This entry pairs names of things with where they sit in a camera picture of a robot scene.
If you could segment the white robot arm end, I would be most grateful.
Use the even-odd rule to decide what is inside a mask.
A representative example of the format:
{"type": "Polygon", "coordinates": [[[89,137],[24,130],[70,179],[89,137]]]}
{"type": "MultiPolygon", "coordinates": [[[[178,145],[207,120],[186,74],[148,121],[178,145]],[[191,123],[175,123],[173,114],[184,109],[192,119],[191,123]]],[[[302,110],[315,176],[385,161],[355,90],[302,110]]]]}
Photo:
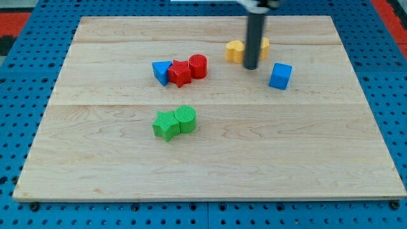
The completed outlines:
{"type": "Polygon", "coordinates": [[[286,0],[235,0],[249,13],[265,14],[281,7],[286,0]]]}

